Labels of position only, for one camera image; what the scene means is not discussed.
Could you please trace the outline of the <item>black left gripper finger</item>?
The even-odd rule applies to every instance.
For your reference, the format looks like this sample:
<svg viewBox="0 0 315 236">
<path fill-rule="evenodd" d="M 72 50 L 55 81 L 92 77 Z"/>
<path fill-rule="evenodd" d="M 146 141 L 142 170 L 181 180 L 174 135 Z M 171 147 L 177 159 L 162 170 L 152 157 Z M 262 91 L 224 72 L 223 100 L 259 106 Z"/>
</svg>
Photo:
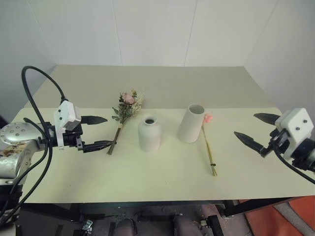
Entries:
<svg viewBox="0 0 315 236">
<path fill-rule="evenodd" d="M 83 153 L 99 151 L 107 147 L 110 147 L 112 144 L 115 144 L 115 142 L 107 141 L 107 140 L 96 141 L 93 144 L 87 144 L 87 145 L 83 143 Z"/>
<path fill-rule="evenodd" d="M 81 116 L 81 124 L 100 124 L 108 119 L 99 116 Z"/>
</svg>

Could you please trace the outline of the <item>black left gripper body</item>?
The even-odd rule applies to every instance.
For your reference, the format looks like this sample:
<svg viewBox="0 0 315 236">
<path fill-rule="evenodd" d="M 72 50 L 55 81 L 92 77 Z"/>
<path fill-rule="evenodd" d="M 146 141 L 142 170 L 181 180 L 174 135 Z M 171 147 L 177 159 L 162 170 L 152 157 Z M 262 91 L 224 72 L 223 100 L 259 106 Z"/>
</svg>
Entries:
<svg viewBox="0 0 315 236">
<path fill-rule="evenodd" d="M 64 146 L 76 147 L 78 150 L 83 150 L 83 142 L 81 135 L 83 134 L 82 126 L 79 124 L 73 130 L 66 130 L 63 133 Z"/>
</svg>

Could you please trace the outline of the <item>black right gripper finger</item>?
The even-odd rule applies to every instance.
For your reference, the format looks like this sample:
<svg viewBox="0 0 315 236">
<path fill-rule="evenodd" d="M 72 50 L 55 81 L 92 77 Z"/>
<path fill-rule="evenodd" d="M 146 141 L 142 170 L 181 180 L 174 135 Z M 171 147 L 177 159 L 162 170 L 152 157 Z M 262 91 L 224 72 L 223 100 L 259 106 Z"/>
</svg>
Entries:
<svg viewBox="0 0 315 236">
<path fill-rule="evenodd" d="M 281 117 L 276 114 L 268 114 L 268 113 L 256 113 L 253 116 L 263 121 L 264 123 L 267 123 L 273 126 L 276 125 L 276 121 Z"/>
<path fill-rule="evenodd" d="M 256 151 L 260 154 L 260 156 L 265 157 L 271 152 L 271 146 L 264 147 L 260 143 L 256 142 L 252 137 L 234 131 L 234 135 L 247 147 L 251 148 L 252 150 Z"/>
</svg>

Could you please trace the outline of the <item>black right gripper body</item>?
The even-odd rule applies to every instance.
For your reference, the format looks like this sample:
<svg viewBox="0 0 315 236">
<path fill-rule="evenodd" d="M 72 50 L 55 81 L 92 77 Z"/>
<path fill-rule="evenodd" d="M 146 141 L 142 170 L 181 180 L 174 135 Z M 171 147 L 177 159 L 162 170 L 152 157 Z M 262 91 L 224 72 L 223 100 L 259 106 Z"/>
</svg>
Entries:
<svg viewBox="0 0 315 236">
<path fill-rule="evenodd" d="M 279 131 L 278 129 L 273 130 L 270 133 L 269 146 L 272 150 L 277 150 L 279 153 L 284 153 L 287 150 L 287 130 L 283 129 Z"/>
</svg>

